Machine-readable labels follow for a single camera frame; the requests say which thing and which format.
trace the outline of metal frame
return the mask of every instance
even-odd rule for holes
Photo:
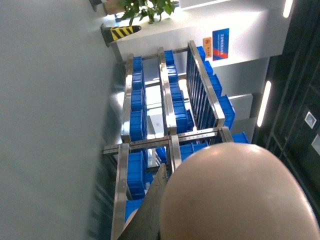
[[[143,150],[158,147],[167,147],[167,160],[169,174],[174,171],[182,163],[180,153],[180,143],[188,143],[194,141],[221,139],[223,142],[233,142],[231,133],[227,127],[223,127],[225,115],[222,111],[216,93],[210,82],[209,76],[205,70],[204,64],[200,58],[194,41],[188,43],[188,47],[174,50],[174,53],[182,53],[190,50],[194,58],[196,67],[199,71],[201,82],[207,94],[210,107],[213,110],[215,123],[214,127],[177,134],[177,123],[173,107],[173,101],[170,90],[168,69],[165,59],[164,48],[160,47],[157,54],[145,56],[142,60],[158,58],[159,63],[159,81],[155,80],[151,84],[146,84],[146,87],[160,85],[161,88],[161,106],[164,126],[164,137],[145,139],[140,141],[131,141],[130,138],[130,116],[131,116],[131,97],[132,97],[132,81],[133,81],[133,54],[127,58],[127,68],[125,76],[125,90],[123,102],[123,117],[121,123],[121,139],[122,144],[106,146],[103,155],[117,155],[117,171],[116,185],[114,196],[114,207],[112,217],[111,240],[116,240],[121,235],[125,225],[126,200],[131,198],[130,191],[127,185],[128,174],[128,159],[129,153],[132,150]],[[179,79],[186,79],[187,75],[180,74]]]
[[[121,144],[118,152],[119,157],[115,179],[111,240],[117,240],[125,226],[129,144]]]
[[[168,69],[165,58],[165,51],[163,47],[158,49],[158,63],[160,75],[160,88],[162,99],[162,116],[163,116],[163,129],[165,135],[177,134],[177,122],[174,111],[174,104],[172,101],[170,83],[168,77]]]
[[[210,107],[211,107],[213,114],[214,114],[215,123],[214,123],[213,127],[222,127],[225,123],[225,115],[224,115],[224,112],[220,106],[220,103],[219,103],[218,97],[215,93],[215,90],[210,82],[208,73],[205,69],[204,63],[200,57],[200,54],[198,52],[198,49],[196,47],[195,42],[193,40],[189,41],[188,47],[189,47],[191,54],[193,56],[193,60],[195,62],[195,65],[199,71],[201,82],[203,84],[207,99],[209,101]]]
[[[166,146],[169,165],[168,170],[171,175],[182,163],[180,143],[194,142],[197,140],[209,140],[218,138],[219,136],[221,136],[221,140],[223,142],[233,142],[233,138],[229,129],[223,126],[186,132],[178,135],[167,135],[161,138],[106,146],[103,149],[103,155],[118,154],[111,240],[118,239],[125,225],[126,200],[127,197],[130,196],[127,186],[127,174],[128,159],[131,150],[142,150]]]
[[[132,95],[132,80],[134,55],[129,54],[127,58],[127,68],[125,74],[124,100],[122,108],[122,123],[121,123],[121,139],[123,143],[130,143],[130,116],[131,116],[131,95]]]

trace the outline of fluorescent light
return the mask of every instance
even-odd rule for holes
[[[268,98],[269,98],[269,94],[270,94],[270,89],[271,89],[271,82],[267,81],[265,84],[265,88],[264,88],[264,93],[263,93],[263,97],[262,97],[262,103],[261,103],[261,107],[260,107],[258,121],[256,123],[258,125],[258,127],[261,127],[262,121],[264,120],[266,107],[267,107],[267,103],[268,103]]]
[[[283,16],[285,18],[289,17],[293,2],[294,2],[294,0],[286,0],[285,1],[284,10],[283,10]]]
[[[223,2],[227,2],[227,1],[230,1],[230,0],[215,0],[215,1],[201,3],[198,5],[187,6],[187,7],[183,7],[183,8],[181,7],[181,10],[195,9],[195,8],[200,8],[200,7],[204,7],[204,6],[208,6],[208,5],[212,5],[212,4],[219,4],[219,3],[223,3]]]

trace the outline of metal bar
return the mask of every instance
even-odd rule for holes
[[[145,82],[145,88],[150,88],[150,87],[154,87],[154,86],[158,86],[158,85],[160,85],[160,78],[156,78],[152,81]]]
[[[116,169],[111,240],[117,240],[125,226],[128,158],[129,144],[123,143],[119,146],[118,164]]]
[[[178,74],[178,79],[179,80],[186,79],[186,77],[187,77],[186,73],[179,73]],[[158,86],[158,85],[160,85],[160,78],[159,77],[156,77],[151,81],[146,81],[145,82],[145,87],[146,88],[150,88],[150,87],[154,87],[154,86]]]
[[[130,143],[130,116],[131,116],[131,94],[132,94],[132,79],[133,79],[133,60],[134,55],[129,54],[127,59],[124,101],[122,109],[122,123],[121,123],[121,139],[123,143]]]
[[[224,112],[222,111],[222,108],[218,101],[218,97],[215,93],[215,90],[210,82],[204,63],[200,58],[200,54],[198,52],[195,42],[193,40],[189,41],[188,46],[191,50],[191,54],[194,58],[195,65],[200,74],[201,82],[204,86],[204,90],[206,92],[207,98],[209,100],[209,103],[214,113],[214,117],[216,121],[214,127],[222,127],[225,123],[225,115],[224,115]]]
[[[115,155],[115,154],[118,154],[120,145],[121,144],[105,146],[103,151],[102,151],[102,154],[103,155]]]
[[[223,143],[233,143],[234,142],[234,139],[231,135],[231,132],[227,126],[220,127],[219,132],[220,132]]]
[[[187,78],[187,74],[186,73],[179,73],[178,74],[178,80],[182,80],[182,79],[186,79]]]
[[[169,139],[170,139],[170,136],[164,136],[164,137],[153,138],[153,139],[133,141],[130,143],[130,149],[131,150],[151,149],[151,148],[168,146]]]
[[[162,86],[162,94],[163,102],[165,105],[165,123],[167,132],[165,135],[175,135],[177,134],[177,123],[176,123],[176,115],[174,112],[174,105],[171,97],[170,91],[170,83],[168,77],[167,64],[165,59],[164,48],[160,47],[158,49],[158,62],[159,62],[159,73],[160,73],[160,81]]]
[[[180,53],[188,51],[188,47],[177,48],[177,49],[174,49],[172,51],[173,51],[174,54],[180,54]],[[157,54],[149,54],[149,55],[143,56],[142,60],[156,59],[157,57],[158,57]],[[121,61],[121,62],[118,62],[117,64],[125,65],[126,63],[127,63],[126,61]]]
[[[209,133],[217,133],[218,130],[219,130],[219,128],[215,127],[215,128],[207,128],[207,129],[197,130],[197,131],[189,131],[189,132],[185,132],[185,133],[179,133],[178,137],[185,138],[185,137],[192,137],[192,136],[209,134]]]
[[[171,136],[171,140],[169,140],[169,151],[171,160],[171,174],[173,174],[182,163],[179,138],[177,135]]]

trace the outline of blue sign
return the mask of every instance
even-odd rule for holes
[[[229,28],[212,32],[213,61],[229,57]]]

